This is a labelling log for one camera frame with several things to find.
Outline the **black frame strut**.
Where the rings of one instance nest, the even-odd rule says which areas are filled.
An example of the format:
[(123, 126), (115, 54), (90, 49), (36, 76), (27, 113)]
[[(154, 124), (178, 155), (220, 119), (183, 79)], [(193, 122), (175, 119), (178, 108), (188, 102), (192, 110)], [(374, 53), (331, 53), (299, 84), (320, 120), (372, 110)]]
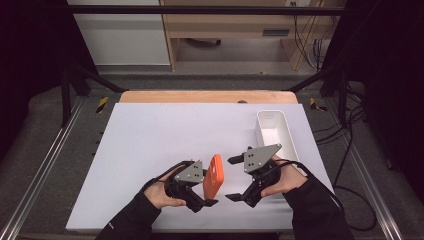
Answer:
[(346, 102), (348, 81), (346, 79), (345, 72), (341, 66), (336, 66), (335, 64), (330, 65), (327, 68), (321, 70), (320, 72), (314, 74), (313, 76), (307, 78), (306, 80), (292, 87), (289, 87), (288, 91), (296, 93), (304, 89), (305, 87), (311, 85), (312, 83), (317, 82), (318, 80), (324, 81), (320, 89), (320, 93), (323, 97), (332, 96), (335, 91), (338, 91), (337, 116), (342, 126), (346, 127)]
[(68, 124), (72, 116), (70, 87), (73, 87), (78, 96), (88, 96), (91, 88), (87, 83), (87, 79), (94, 80), (115, 93), (125, 92), (124, 88), (109, 82), (98, 73), (89, 71), (79, 65), (68, 65), (61, 73), (62, 127)]

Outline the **orange phone case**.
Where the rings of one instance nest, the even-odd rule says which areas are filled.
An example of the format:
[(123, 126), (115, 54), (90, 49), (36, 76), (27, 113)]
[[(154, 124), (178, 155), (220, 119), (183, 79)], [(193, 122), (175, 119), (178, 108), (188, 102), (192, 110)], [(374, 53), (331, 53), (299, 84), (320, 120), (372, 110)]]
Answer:
[(213, 200), (224, 182), (222, 158), (215, 154), (206, 170), (203, 180), (203, 195), (205, 200)]

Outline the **black horizontal frame bar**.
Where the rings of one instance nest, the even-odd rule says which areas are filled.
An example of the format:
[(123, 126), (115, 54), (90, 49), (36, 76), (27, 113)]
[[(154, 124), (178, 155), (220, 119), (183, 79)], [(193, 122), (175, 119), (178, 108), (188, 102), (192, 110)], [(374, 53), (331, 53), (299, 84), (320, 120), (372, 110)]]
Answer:
[(74, 14), (206, 14), (206, 15), (300, 15), (342, 16), (345, 8), (322, 7), (243, 7), (243, 6), (123, 6), (69, 5)]

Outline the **person's left hand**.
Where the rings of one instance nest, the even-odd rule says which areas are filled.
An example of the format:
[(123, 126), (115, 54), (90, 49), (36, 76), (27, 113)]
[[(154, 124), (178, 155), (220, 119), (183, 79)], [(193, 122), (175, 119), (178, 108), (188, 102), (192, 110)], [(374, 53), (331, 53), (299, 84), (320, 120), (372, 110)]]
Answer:
[(168, 206), (179, 207), (186, 205), (183, 199), (169, 197), (165, 191), (166, 181), (178, 168), (181, 168), (181, 165), (166, 170), (161, 175), (153, 178), (142, 188), (143, 194), (157, 209)]

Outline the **black curtain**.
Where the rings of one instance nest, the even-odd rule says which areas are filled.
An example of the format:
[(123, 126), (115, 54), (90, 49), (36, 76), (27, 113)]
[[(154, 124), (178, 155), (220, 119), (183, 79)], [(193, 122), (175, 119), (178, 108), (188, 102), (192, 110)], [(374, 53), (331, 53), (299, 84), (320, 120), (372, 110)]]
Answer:
[(372, 12), (340, 18), (324, 64), (360, 27), (345, 73), (364, 85), (383, 149), (424, 203), (424, 0), (346, 0), (346, 7)]
[(67, 0), (0, 0), (0, 160), (13, 145), (32, 97), (60, 85), (70, 64), (96, 72)]

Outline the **yellow black tape marker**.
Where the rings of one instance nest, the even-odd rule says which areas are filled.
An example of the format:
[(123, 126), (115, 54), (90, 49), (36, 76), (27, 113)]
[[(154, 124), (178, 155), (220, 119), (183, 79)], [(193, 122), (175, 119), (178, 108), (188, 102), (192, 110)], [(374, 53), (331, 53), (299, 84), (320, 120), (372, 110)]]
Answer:
[(108, 99), (109, 99), (109, 97), (102, 97), (100, 99), (99, 104), (98, 104), (97, 109), (96, 109), (96, 113), (102, 113)]
[(317, 111), (322, 111), (322, 112), (328, 111), (327, 107), (318, 106), (314, 98), (310, 98), (310, 108), (312, 110), (317, 110)]

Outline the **white cabinet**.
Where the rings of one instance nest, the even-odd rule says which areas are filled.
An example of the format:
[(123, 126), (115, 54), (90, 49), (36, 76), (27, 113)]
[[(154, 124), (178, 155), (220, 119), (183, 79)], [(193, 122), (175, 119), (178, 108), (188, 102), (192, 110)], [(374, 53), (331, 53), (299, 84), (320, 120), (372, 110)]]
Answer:
[(160, 14), (75, 14), (98, 66), (169, 65)]

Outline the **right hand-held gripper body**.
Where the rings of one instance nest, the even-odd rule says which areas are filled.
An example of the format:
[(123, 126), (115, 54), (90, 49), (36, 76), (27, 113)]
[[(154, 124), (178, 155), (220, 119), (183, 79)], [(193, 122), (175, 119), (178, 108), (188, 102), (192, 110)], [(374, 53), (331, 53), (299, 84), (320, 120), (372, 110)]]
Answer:
[(280, 144), (248, 149), (244, 154), (244, 172), (252, 177), (252, 183), (243, 193), (243, 201), (255, 207), (262, 199), (261, 192), (277, 183), (280, 169), (272, 157), (281, 149)]

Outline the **white plastic storage bin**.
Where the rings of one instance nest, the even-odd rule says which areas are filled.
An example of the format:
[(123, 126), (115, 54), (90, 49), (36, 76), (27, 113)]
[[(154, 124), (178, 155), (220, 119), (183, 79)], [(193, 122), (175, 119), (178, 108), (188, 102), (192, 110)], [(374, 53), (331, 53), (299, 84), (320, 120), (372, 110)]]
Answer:
[(262, 110), (257, 113), (256, 129), (259, 147), (280, 144), (281, 149), (274, 155), (291, 163), (306, 178), (306, 172), (301, 168), (297, 150), (285, 114), (279, 110)]

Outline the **aluminium floor rail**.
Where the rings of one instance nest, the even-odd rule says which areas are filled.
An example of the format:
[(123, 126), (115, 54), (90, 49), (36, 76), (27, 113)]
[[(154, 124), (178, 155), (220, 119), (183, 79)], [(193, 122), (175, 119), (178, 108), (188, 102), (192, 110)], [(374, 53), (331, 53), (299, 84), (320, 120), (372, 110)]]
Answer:
[[(371, 207), (376, 213), (376, 219), (381, 227), (382, 232), (385, 235), (386, 240), (403, 240), (400, 229), (395, 222), (385, 200), (383, 199), (380, 190), (378, 189), (375, 181), (373, 180), (365, 163), (363, 162), (359, 151), (353, 143), (351, 132), (348, 131), (341, 137), (341, 139), (345, 147), (345, 153), (342, 162), (344, 163), (347, 157), (350, 157), (351, 164), (355, 170), (356, 176), (366, 195), (366, 199), (369, 201)], [(333, 185), (336, 185), (339, 181), (343, 163), (337, 170)]]
[(80, 115), (81, 109), (86, 102), (86, 97), (77, 97), (71, 109), (68, 122), (59, 129), (53, 143), (45, 155), (40, 167), (33, 177), (29, 187), (20, 200), (17, 208), (9, 218), (7, 224), (0, 232), (0, 240), (15, 240), (22, 228), (29, 212), (38, 198), (48, 175), (53, 168), (66, 140)]

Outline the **person's right hand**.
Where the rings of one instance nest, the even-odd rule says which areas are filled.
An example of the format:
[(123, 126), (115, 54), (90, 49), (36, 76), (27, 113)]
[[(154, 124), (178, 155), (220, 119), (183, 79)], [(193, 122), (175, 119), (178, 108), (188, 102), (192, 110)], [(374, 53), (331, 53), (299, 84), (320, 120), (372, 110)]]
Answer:
[(273, 156), (272, 160), (278, 165), (281, 165), (280, 179), (277, 183), (261, 191), (262, 198), (280, 193), (288, 193), (295, 188), (301, 187), (307, 181), (307, 178), (287, 160), (283, 160), (278, 156)]

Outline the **white table cover sheet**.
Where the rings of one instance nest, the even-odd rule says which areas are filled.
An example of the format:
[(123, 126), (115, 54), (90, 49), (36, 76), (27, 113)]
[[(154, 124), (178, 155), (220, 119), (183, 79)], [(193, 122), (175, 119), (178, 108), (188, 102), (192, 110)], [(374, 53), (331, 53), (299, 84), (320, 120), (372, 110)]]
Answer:
[[(101, 230), (151, 178), (184, 160), (209, 162), (256, 146), (257, 115), (264, 104), (118, 103), (101, 139), (66, 225), (70, 231)], [(292, 224), (285, 199), (273, 195), (254, 208), (232, 202), (251, 178), (242, 165), (225, 164), (218, 202), (194, 213), (166, 207), (153, 224), (156, 232), (279, 232)]]

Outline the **light wooden desk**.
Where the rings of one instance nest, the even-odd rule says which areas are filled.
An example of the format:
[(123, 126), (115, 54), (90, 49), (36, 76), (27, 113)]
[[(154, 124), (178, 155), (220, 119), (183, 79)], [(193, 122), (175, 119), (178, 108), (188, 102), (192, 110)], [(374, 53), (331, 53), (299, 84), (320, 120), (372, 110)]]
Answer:
[[(340, 7), (343, 0), (159, 0), (162, 6)], [(327, 16), (164, 14), (171, 66), (182, 39), (277, 39), (293, 70), (298, 70), (313, 39), (332, 37), (336, 20)]]

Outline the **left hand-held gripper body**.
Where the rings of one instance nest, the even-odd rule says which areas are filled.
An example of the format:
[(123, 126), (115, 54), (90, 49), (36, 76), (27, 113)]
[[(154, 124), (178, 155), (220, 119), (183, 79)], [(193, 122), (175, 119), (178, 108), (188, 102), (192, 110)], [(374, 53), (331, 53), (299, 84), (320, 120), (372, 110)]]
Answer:
[(165, 182), (166, 194), (175, 199), (182, 199), (194, 213), (199, 212), (205, 201), (192, 188), (203, 182), (201, 161), (183, 161)]

